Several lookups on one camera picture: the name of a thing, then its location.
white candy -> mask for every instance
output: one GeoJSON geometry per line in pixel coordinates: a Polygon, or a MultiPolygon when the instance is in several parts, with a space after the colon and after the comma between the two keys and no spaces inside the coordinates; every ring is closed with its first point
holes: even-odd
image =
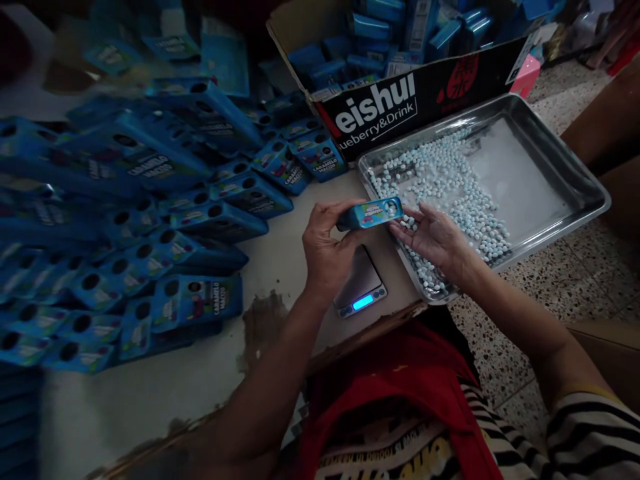
{"type": "MultiPolygon", "coordinates": [[[[414,205],[428,197],[443,199],[442,210],[447,212],[460,230],[471,240],[482,240],[475,250],[479,255],[484,255],[482,259],[485,262],[489,262],[504,255],[511,248],[511,244],[506,241],[509,232],[504,222],[492,213],[498,210],[498,204],[492,202],[491,195],[482,189],[478,175],[467,160],[466,139],[470,134],[471,128],[465,128],[424,143],[399,157],[387,160],[384,170],[378,176],[371,171],[369,174],[374,190],[380,198],[402,195],[403,202],[407,205],[414,205]],[[395,181],[391,182],[392,175],[395,175],[394,180],[401,180],[401,174],[391,173],[392,169],[405,171],[406,179],[411,184],[405,184],[406,186],[401,188],[395,181]],[[408,193],[413,193],[413,196],[407,198],[408,193]]],[[[415,219],[408,215],[403,216],[400,224],[417,230],[415,219]]],[[[420,257],[413,258],[417,260],[416,269],[423,268],[422,265],[425,264],[420,257]]],[[[426,265],[429,271],[435,269],[429,263],[426,265]]],[[[426,270],[420,272],[420,278],[425,278],[426,270]]],[[[444,283],[431,286],[435,287],[445,288],[444,283]]]]}

cardboard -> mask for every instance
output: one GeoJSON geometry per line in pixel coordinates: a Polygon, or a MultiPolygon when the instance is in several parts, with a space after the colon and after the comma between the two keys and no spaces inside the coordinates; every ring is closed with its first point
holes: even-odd
{"type": "Polygon", "coordinates": [[[343,32],[351,2],[292,0],[274,10],[267,29],[298,86],[325,122],[345,160],[509,91],[529,38],[454,57],[349,91],[306,91],[288,53],[343,32]]]}
{"type": "Polygon", "coordinates": [[[640,413],[640,387],[630,381],[640,362],[640,327],[616,321],[574,323],[567,328],[589,354],[615,394],[640,413]]]}
{"type": "Polygon", "coordinates": [[[640,156],[600,177],[611,195],[611,208],[604,218],[621,237],[640,239],[640,156]]]}
{"type": "Polygon", "coordinates": [[[561,135],[596,175],[630,158],[640,134],[640,56],[585,108],[561,135]]]}

blue lcd display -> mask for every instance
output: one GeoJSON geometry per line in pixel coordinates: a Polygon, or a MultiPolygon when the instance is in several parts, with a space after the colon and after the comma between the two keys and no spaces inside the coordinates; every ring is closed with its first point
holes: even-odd
{"type": "Polygon", "coordinates": [[[353,304],[353,309],[354,310],[360,310],[362,307],[364,307],[365,305],[370,304],[371,302],[373,302],[373,296],[372,295],[367,295],[366,297],[362,297],[360,300],[358,300],[356,303],[353,304]]]}

terrazzo floor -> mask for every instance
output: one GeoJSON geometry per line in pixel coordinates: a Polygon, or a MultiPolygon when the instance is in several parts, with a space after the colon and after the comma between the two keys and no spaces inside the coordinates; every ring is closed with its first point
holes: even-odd
{"type": "MultiPolygon", "coordinates": [[[[606,86],[604,72],[568,62],[541,73],[527,99],[561,134],[606,86]]],[[[541,302],[563,323],[590,319],[640,321],[640,251],[595,219],[501,275],[541,302]]],[[[466,296],[449,304],[469,340],[483,390],[496,412],[536,444],[548,420],[524,354],[466,296]]]]}

metal tray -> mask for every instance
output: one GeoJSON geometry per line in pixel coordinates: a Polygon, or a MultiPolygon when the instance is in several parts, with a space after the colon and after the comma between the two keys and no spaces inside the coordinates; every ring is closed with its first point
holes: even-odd
{"type": "MultiPolygon", "coordinates": [[[[388,160],[466,128],[471,128],[471,132],[465,139],[465,156],[478,174],[480,186],[499,205],[494,215],[511,234],[509,252],[489,262],[493,270],[504,270],[532,255],[611,205],[611,197],[602,184],[529,105],[513,94],[502,95],[364,153],[358,158],[358,170],[370,198],[378,196],[369,172],[378,175],[388,160]]],[[[411,184],[406,175],[397,183],[401,194],[411,184]]],[[[451,203],[459,197],[452,193],[437,201],[451,203]]],[[[407,194],[407,202],[415,203],[413,193],[407,194]]],[[[474,247],[478,244],[469,240],[474,247]]],[[[426,290],[404,245],[399,241],[396,245],[411,280],[428,304],[442,305],[460,295],[459,289],[446,281],[444,291],[426,290]]]]}

